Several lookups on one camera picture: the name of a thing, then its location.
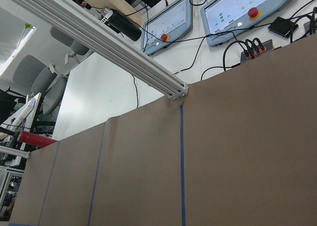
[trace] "chair seat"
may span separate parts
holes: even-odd
[[[43,114],[49,114],[58,106],[63,97],[65,88],[66,80],[59,78],[44,97]]]

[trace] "white table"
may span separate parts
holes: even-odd
[[[31,103],[33,102],[33,100],[35,100],[34,106],[32,110],[30,111],[30,113],[25,117],[25,122],[23,124],[24,131],[30,132],[29,128],[32,127],[32,124],[34,122],[36,110],[39,106],[41,95],[42,95],[41,93],[38,93],[34,98],[31,98],[24,106],[22,106],[18,111],[16,111],[13,115],[11,115],[6,121],[4,121],[3,124],[1,124],[1,127],[7,128],[8,125],[6,124],[11,124],[11,120],[13,118],[17,118],[23,112],[23,110],[27,108],[28,103]],[[25,143],[22,143],[20,150],[24,150],[25,145],[26,145]],[[20,164],[20,161],[21,161],[21,157],[17,156],[14,160],[6,162],[5,165],[11,166],[11,167],[18,166]]]
[[[290,17],[297,9],[310,0],[292,0],[284,9],[264,19],[260,24],[270,23],[277,16]],[[201,3],[201,0],[193,0],[194,3]],[[304,14],[313,10],[313,2],[298,14]],[[154,16],[165,7],[165,1],[161,1],[149,10],[149,18]],[[183,39],[191,39],[205,35],[200,16],[201,6],[193,7],[193,30]],[[147,15],[143,14],[143,22],[146,22]],[[304,34],[303,24],[308,19],[302,19],[299,28],[294,32],[294,38]],[[266,27],[257,28],[241,35],[239,40],[258,37],[262,42],[273,39],[275,48],[289,44],[289,39],[284,39],[267,30]],[[166,69],[175,73],[181,69],[188,68],[195,57],[201,40],[193,40],[183,43],[175,43],[167,49],[154,53],[151,57]],[[132,42],[137,47],[141,41]],[[200,81],[201,75],[211,66],[222,66],[222,55],[228,44],[217,47],[209,47],[204,40],[194,66],[187,71],[177,74],[179,78],[187,83]],[[233,45],[226,55],[226,65],[231,66],[240,62],[241,47]],[[222,68],[209,70],[204,79],[223,72]],[[145,105],[161,97],[162,94],[155,89],[137,80],[140,93],[140,105]],[[99,123],[105,122],[109,117],[117,116],[136,108],[136,91],[132,76],[112,64],[105,58],[94,53],[85,61],[80,63],[71,71],[67,82],[65,94],[53,132],[53,139],[61,140]]]

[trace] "gray chair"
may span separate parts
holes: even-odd
[[[85,55],[89,50],[88,47],[74,40],[68,35],[64,34],[63,32],[61,32],[58,28],[54,26],[51,27],[50,33],[53,38],[60,41],[62,44],[65,44],[66,46],[70,47],[70,49],[74,52],[74,54]]]
[[[13,81],[34,94],[43,94],[43,114],[50,114],[60,103],[66,80],[57,77],[32,55],[27,55],[14,71]]]

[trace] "computer monitor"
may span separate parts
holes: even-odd
[[[201,9],[205,34],[247,29],[282,8],[289,0],[211,0]],[[232,34],[207,37],[210,46],[222,44]]]
[[[192,6],[189,0],[176,0],[143,25],[141,50],[150,55],[184,37],[193,28]]]

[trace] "screen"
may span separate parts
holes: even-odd
[[[186,23],[186,0],[180,0],[160,16],[145,25],[143,48],[151,46],[162,34],[168,34]]]
[[[209,32],[215,34],[266,0],[216,0],[205,8]]]

